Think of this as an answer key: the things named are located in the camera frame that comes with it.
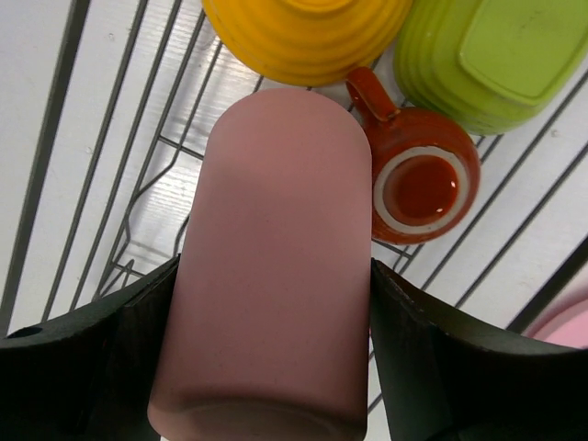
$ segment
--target pink cup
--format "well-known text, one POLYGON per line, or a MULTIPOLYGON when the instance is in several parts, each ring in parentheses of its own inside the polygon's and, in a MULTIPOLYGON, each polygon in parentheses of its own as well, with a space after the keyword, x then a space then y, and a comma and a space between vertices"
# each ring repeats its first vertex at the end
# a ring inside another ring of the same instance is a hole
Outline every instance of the pink cup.
POLYGON ((209 137, 149 419, 179 440, 360 440, 367 425, 371 155, 299 89, 209 137))
POLYGON ((556 300, 526 335, 554 345, 588 349, 588 289, 556 300))

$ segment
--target green plastic dish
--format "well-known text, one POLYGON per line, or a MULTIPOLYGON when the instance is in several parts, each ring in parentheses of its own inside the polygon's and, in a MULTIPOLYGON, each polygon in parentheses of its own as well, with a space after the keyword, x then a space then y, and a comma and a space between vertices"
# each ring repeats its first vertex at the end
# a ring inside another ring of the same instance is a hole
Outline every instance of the green plastic dish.
POLYGON ((395 77, 417 106, 475 134, 539 113, 588 51, 588 0, 415 0, 395 77))

